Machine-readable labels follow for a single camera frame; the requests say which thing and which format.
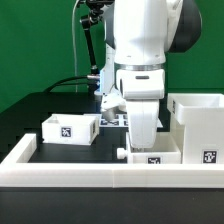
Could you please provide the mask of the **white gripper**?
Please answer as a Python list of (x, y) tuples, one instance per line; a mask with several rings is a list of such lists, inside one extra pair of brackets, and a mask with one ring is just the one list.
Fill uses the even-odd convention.
[(133, 148), (152, 148), (156, 139), (159, 100), (164, 98), (165, 71), (116, 72), (116, 89), (104, 95), (101, 113), (111, 121), (116, 108), (127, 112), (130, 145)]

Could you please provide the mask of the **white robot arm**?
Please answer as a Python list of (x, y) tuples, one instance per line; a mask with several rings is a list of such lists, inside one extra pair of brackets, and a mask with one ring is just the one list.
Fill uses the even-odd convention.
[(182, 53), (200, 38), (202, 18), (195, 0), (86, 0), (90, 22), (102, 19), (106, 43), (114, 50), (114, 79), (104, 89), (101, 112), (116, 108), (128, 116), (129, 144), (151, 148), (159, 101), (165, 95), (167, 52)]

